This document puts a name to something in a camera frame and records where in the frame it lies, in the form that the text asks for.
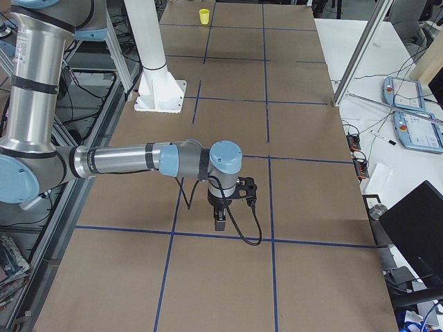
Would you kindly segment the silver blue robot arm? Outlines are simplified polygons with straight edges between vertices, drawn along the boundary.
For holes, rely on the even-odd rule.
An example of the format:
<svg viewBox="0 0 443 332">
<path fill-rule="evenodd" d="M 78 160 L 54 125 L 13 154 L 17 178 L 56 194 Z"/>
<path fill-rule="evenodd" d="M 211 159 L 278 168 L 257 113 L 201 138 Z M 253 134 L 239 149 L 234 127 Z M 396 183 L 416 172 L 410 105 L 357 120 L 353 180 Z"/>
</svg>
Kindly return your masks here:
<svg viewBox="0 0 443 332">
<path fill-rule="evenodd" d="M 1 138 L 1 201 L 21 203 L 76 178 L 157 171 L 208 182 L 215 229 L 222 231 L 239 194 L 242 151 L 223 140 L 193 139 L 130 147 L 56 147 L 51 132 L 65 44 L 107 35 L 105 1 L 13 1 L 18 22 L 6 134 Z"/>
</svg>

